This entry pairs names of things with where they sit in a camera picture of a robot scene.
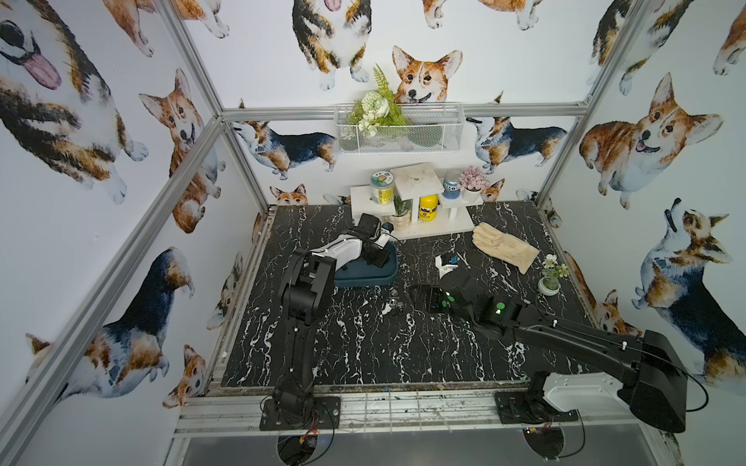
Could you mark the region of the teal plastic storage box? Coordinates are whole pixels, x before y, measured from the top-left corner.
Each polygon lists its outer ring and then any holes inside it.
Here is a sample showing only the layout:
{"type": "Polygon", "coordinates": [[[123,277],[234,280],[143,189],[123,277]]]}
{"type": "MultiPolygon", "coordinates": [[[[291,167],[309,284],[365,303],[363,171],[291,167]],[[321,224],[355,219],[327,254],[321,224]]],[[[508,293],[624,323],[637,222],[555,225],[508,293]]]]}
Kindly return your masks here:
{"type": "Polygon", "coordinates": [[[363,258],[359,258],[347,263],[335,272],[334,285],[342,289],[391,285],[398,272],[396,246],[388,243],[385,246],[385,251],[389,255],[382,267],[368,264],[363,258]]]}

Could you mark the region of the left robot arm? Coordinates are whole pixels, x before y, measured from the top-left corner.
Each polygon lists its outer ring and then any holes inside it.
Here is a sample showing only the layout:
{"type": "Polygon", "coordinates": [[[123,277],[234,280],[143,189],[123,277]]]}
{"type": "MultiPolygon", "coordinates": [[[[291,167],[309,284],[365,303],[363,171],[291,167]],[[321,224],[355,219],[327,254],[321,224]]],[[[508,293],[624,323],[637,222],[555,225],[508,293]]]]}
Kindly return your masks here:
{"type": "Polygon", "coordinates": [[[351,262],[357,285],[372,285],[375,271],[397,271],[391,223],[363,214],[325,246],[293,252],[278,290],[285,322],[288,361],[262,408],[262,431],[331,428],[340,425],[341,399],[316,396],[312,356],[316,332],[331,305],[336,272],[351,262]]]}

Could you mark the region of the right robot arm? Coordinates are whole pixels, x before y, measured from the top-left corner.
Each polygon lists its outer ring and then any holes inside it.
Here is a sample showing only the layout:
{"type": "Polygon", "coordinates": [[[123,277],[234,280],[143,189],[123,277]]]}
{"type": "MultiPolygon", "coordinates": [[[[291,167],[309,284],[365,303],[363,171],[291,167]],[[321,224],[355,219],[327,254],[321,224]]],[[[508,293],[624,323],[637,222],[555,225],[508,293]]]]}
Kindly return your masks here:
{"type": "Polygon", "coordinates": [[[503,343],[521,343],[586,363],[622,384],[618,395],[640,421],[670,433],[686,430],[688,376],[666,336],[615,334],[542,313],[534,304],[488,293],[468,273],[438,285],[412,285],[415,309],[464,322],[503,343]]]}

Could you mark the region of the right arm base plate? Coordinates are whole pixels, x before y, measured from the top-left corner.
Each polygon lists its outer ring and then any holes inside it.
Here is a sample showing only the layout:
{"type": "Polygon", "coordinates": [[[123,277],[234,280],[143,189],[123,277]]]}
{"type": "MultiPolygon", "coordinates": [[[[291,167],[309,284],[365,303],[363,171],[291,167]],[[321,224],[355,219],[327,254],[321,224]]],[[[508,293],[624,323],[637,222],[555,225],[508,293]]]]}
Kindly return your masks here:
{"type": "Polygon", "coordinates": [[[542,394],[528,390],[498,391],[495,393],[495,405],[503,424],[539,425],[580,421],[577,410],[561,412],[542,394]]]}

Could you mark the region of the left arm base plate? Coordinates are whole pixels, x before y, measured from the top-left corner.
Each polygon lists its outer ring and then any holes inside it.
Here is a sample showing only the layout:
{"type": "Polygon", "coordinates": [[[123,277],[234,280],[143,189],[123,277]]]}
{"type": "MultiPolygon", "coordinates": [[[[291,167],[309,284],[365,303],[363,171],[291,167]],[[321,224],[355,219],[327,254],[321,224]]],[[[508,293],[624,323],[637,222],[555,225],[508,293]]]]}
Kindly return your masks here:
{"type": "Polygon", "coordinates": [[[336,429],[340,426],[341,401],[337,396],[311,396],[299,409],[285,409],[268,400],[261,408],[261,431],[336,429]]]}

